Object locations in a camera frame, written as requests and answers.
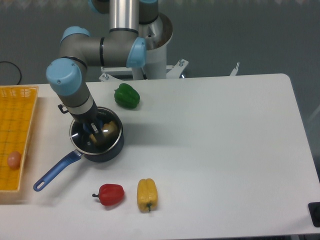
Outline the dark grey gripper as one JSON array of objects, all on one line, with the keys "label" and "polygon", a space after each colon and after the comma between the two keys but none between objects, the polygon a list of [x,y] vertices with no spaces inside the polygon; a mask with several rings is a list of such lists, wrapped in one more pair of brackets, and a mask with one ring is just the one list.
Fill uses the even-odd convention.
[{"label": "dark grey gripper", "polygon": [[90,140],[95,146],[101,147],[106,143],[106,136],[101,128],[93,123],[97,119],[98,107],[94,101],[87,101],[79,107],[68,107],[64,104],[58,105],[59,110],[63,113],[69,113],[73,119],[83,124],[83,129],[90,134]]}]

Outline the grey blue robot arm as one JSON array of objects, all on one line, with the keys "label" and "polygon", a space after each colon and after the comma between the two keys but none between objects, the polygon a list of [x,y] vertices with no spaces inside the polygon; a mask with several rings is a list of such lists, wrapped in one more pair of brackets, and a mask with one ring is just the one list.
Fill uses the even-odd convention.
[{"label": "grey blue robot arm", "polygon": [[139,26],[158,18],[156,0],[90,0],[98,13],[109,14],[109,35],[92,37],[79,26],[67,28],[58,58],[46,70],[46,78],[75,121],[85,124],[98,144],[105,136],[98,121],[98,107],[86,84],[90,66],[142,69],[147,63],[147,42]]}]

